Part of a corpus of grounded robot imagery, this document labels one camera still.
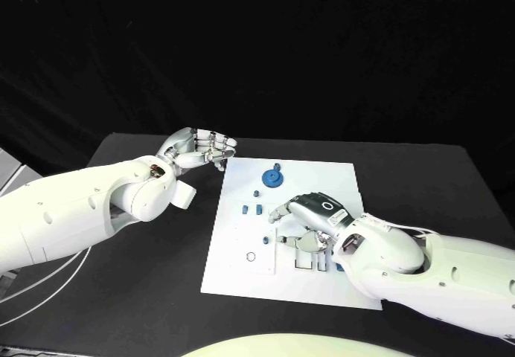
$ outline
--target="small blue piece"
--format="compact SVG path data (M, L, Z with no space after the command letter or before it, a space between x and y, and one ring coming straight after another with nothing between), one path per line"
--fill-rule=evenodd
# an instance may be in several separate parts
M270 188L277 188L284 181L284 176L280 173L281 170L281 165L275 164L272 170L267 170L265 173L262 173L262 184L270 187Z

